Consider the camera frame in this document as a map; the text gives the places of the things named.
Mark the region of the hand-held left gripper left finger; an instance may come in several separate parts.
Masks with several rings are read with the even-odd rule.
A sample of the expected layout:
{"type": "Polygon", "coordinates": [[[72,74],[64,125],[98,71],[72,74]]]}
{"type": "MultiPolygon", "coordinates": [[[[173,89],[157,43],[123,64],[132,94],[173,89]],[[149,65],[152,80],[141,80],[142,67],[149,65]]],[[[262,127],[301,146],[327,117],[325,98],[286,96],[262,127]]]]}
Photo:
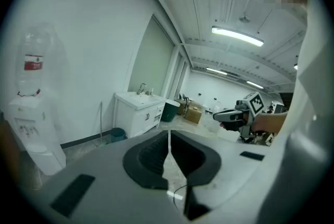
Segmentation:
{"type": "Polygon", "coordinates": [[[53,224],[188,224],[165,190],[143,188],[123,168],[123,156],[130,148],[158,134],[149,132],[89,152],[34,194],[35,209],[53,224]],[[80,175],[94,180],[64,216],[52,205],[80,175]]]}

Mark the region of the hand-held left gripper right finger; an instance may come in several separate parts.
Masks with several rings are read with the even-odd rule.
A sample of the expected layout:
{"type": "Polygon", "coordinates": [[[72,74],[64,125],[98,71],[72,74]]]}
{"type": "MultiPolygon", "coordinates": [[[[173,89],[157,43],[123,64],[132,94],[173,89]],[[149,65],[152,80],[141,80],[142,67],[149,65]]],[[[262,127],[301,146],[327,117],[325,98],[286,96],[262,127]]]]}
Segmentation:
{"type": "Polygon", "coordinates": [[[184,131],[170,132],[171,154],[186,177],[184,209],[170,224],[256,224],[277,174],[277,148],[184,131]]]}

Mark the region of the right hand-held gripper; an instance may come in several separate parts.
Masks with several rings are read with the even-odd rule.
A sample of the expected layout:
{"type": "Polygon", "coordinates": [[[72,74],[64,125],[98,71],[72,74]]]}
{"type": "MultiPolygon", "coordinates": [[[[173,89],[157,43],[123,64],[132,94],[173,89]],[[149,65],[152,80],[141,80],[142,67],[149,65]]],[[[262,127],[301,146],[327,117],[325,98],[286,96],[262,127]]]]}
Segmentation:
{"type": "Polygon", "coordinates": [[[243,99],[237,100],[234,109],[214,113],[213,119],[223,122],[226,130],[239,132],[242,140],[254,140],[256,132],[252,131],[252,124],[263,108],[264,102],[260,93],[251,92],[243,99]]]}

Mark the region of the person's right forearm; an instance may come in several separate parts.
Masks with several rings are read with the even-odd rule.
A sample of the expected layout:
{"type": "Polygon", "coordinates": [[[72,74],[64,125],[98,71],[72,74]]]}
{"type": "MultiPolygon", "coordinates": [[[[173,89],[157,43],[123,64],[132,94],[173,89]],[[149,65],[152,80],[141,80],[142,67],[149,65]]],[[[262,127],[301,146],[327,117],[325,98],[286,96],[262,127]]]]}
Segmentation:
{"type": "Polygon", "coordinates": [[[262,113],[255,117],[252,124],[252,131],[259,132],[264,131],[268,133],[279,133],[285,118],[287,117],[287,112],[277,113],[277,114],[268,114],[262,113]]]}

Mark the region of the brown cardboard box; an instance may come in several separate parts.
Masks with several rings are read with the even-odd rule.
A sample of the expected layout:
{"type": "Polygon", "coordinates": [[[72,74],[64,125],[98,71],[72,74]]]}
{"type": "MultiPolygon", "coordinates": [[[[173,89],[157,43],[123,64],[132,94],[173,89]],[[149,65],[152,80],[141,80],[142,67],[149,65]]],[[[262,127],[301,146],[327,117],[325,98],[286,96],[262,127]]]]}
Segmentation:
{"type": "Polygon", "coordinates": [[[180,104],[180,106],[177,110],[177,114],[182,115],[183,112],[184,112],[185,106],[186,106],[186,101],[182,100],[182,99],[174,99],[174,101],[180,104]]]}
{"type": "Polygon", "coordinates": [[[185,119],[198,124],[202,116],[202,107],[200,106],[189,106],[185,114],[185,119]]]}

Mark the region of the small blue bin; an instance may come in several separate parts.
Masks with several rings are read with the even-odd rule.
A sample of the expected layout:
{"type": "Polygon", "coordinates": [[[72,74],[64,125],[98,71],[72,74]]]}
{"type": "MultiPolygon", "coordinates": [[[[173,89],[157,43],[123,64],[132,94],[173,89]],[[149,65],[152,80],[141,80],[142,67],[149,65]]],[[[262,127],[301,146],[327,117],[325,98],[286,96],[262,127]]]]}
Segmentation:
{"type": "Polygon", "coordinates": [[[112,128],[110,131],[110,143],[115,143],[127,139],[126,132],[119,127],[112,128]]]}

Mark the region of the dark green trash bin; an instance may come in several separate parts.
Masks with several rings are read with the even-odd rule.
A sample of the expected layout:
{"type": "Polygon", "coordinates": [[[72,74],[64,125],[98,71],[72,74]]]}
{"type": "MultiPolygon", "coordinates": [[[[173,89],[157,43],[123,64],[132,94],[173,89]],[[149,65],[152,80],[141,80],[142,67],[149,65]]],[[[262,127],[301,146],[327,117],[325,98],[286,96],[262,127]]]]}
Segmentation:
{"type": "Polygon", "coordinates": [[[172,122],[178,112],[179,107],[179,102],[167,99],[165,101],[164,109],[161,115],[161,121],[172,122]]]}

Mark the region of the white sink cabinet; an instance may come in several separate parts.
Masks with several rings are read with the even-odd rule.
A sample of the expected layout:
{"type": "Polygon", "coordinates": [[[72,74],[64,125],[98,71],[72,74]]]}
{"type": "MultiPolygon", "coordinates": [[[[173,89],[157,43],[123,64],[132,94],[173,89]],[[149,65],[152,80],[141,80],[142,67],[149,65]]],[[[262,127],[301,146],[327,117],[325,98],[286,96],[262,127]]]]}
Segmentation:
{"type": "Polygon", "coordinates": [[[166,98],[135,92],[115,93],[113,127],[133,138],[159,127],[166,98]]]}

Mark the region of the person's white shirt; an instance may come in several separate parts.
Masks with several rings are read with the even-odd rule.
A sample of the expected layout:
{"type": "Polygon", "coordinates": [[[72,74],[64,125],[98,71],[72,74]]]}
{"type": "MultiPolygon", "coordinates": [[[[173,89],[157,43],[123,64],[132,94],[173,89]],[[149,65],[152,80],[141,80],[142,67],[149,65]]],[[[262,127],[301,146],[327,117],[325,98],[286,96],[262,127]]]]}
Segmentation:
{"type": "Polygon", "coordinates": [[[307,32],[286,121],[278,174],[258,224],[316,224],[334,193],[334,21],[323,0],[307,1],[307,32]]]}

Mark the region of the white water dispenser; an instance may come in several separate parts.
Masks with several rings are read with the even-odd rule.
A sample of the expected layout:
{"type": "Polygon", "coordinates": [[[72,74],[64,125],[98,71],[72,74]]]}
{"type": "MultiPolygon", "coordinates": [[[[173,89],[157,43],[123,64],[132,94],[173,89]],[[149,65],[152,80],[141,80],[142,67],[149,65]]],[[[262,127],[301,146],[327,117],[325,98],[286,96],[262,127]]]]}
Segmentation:
{"type": "Polygon", "coordinates": [[[8,109],[11,127],[43,174],[55,175],[65,168],[66,156],[46,100],[41,96],[17,96],[8,109]]]}

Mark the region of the grey roller blind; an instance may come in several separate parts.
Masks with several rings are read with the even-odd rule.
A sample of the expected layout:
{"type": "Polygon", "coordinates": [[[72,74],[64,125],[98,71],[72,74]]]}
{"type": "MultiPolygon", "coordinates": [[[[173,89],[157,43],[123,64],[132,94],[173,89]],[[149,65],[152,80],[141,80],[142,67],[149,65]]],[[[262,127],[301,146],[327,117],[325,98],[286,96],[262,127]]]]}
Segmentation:
{"type": "Polygon", "coordinates": [[[129,81],[128,91],[145,90],[160,95],[165,82],[174,45],[154,18],[151,18],[141,41],[129,81]]]}

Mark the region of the clear water bottle red label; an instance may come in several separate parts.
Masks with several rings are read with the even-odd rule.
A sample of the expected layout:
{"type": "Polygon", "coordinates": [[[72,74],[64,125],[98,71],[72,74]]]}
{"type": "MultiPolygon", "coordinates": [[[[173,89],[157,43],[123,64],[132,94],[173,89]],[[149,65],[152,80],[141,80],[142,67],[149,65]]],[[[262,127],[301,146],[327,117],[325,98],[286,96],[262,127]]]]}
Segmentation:
{"type": "Polygon", "coordinates": [[[23,32],[16,58],[18,96],[36,96],[40,92],[45,55],[52,42],[52,26],[48,23],[29,26],[23,32]]]}

